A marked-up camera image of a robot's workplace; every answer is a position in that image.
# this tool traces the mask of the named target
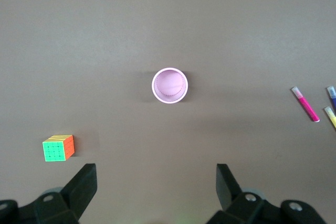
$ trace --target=cup rim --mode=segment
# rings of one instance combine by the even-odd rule
[[[175,71],[175,72],[178,72],[184,79],[185,81],[185,91],[183,92],[183,94],[181,95],[180,98],[178,98],[177,100],[175,101],[171,101],[171,102],[167,102],[167,101],[164,101],[162,100],[155,92],[155,80],[156,78],[158,77],[159,74],[161,74],[162,72],[164,71],[168,71],[168,70],[172,70],[172,71]],[[185,95],[187,94],[187,91],[188,91],[188,80],[187,80],[187,77],[185,76],[185,74],[178,70],[177,68],[164,68],[164,69],[161,69],[159,72],[157,72],[155,75],[154,75],[154,78],[153,78],[153,81],[152,81],[152,91],[153,91],[153,94],[155,95],[155,97],[160,101],[160,102],[163,102],[163,103],[168,103],[168,104],[172,104],[172,103],[177,103],[179,101],[181,101]]]

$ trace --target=marker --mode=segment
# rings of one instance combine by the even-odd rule
[[[306,110],[306,112],[309,114],[309,116],[311,117],[311,119],[314,122],[316,122],[316,123],[320,122],[319,116],[315,113],[315,111],[310,106],[309,102],[305,99],[305,97],[302,95],[302,93],[300,92],[300,90],[298,89],[298,87],[292,88],[292,91],[296,95],[296,97],[298,98],[299,102],[302,104],[302,106]]]
[[[325,107],[324,110],[326,111],[328,117],[330,118],[330,121],[332,122],[332,124],[336,128],[336,116],[335,116],[334,112],[332,111],[332,109],[330,107]]]
[[[327,90],[329,92],[330,99],[334,105],[334,109],[336,110],[336,92],[334,86],[327,87]]]

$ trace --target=pink marker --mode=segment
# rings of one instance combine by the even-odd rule
[[[305,97],[302,95],[302,93],[300,92],[300,90],[298,89],[298,87],[292,88],[292,91],[296,95],[296,97],[298,98],[299,102],[302,104],[302,106],[306,110],[306,112],[309,114],[309,116],[311,117],[311,119],[314,122],[316,122],[316,123],[320,122],[319,116],[315,113],[315,111],[310,106],[309,102],[305,99]]]

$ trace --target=yellow marker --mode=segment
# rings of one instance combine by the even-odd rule
[[[326,111],[328,117],[330,118],[330,121],[332,122],[332,124],[336,128],[336,116],[335,116],[334,112],[332,111],[332,109],[330,107],[325,107],[324,110]]]

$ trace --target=screw hole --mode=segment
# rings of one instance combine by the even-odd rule
[[[0,211],[1,210],[4,210],[5,208],[7,208],[8,207],[8,204],[7,203],[3,203],[3,204],[1,204],[0,205]]]
[[[246,194],[245,195],[245,198],[248,200],[248,201],[256,201],[257,198],[253,195],[253,194]]]
[[[298,204],[296,202],[291,202],[289,204],[289,207],[294,211],[302,211],[302,207],[300,206],[300,204]]]
[[[48,202],[48,201],[51,201],[53,198],[54,198],[53,195],[48,195],[48,196],[44,197],[43,201]]]

